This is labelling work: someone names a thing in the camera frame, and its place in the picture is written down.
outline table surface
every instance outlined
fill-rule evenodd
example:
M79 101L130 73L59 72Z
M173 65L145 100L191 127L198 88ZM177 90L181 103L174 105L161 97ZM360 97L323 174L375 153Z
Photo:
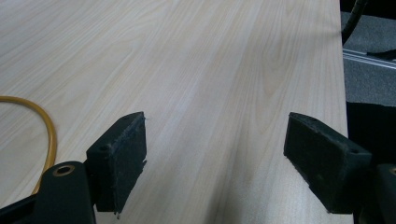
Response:
M347 133L338 1L0 1L0 94L53 118L56 162L146 115L148 163L98 223L352 223L283 156L290 111ZM28 196L39 116L0 104L0 206Z

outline floor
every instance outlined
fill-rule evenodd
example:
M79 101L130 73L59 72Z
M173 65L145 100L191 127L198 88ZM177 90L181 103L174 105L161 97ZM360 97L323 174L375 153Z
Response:
M341 12L344 27L349 13ZM382 52L396 49L396 20L362 16L344 49ZM346 100L396 106L396 69L344 59Z

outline black plastic part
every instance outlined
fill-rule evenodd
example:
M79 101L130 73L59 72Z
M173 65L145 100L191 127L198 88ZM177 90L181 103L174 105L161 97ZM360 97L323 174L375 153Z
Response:
M67 161L43 174L32 223L95 223L84 164Z
M358 219L355 219L357 224L386 224L382 214L373 213L370 209L362 208Z
M88 149L85 164L99 212L122 211L143 172L146 154L143 112L119 119Z
M0 223L28 224L32 222L35 194L0 209Z
M396 163L396 107L346 103L349 139L373 154L373 166Z
M376 168L375 193L385 223L396 223L396 165L381 164Z
M284 155L309 184L326 209L351 214L371 153L326 124L290 113Z

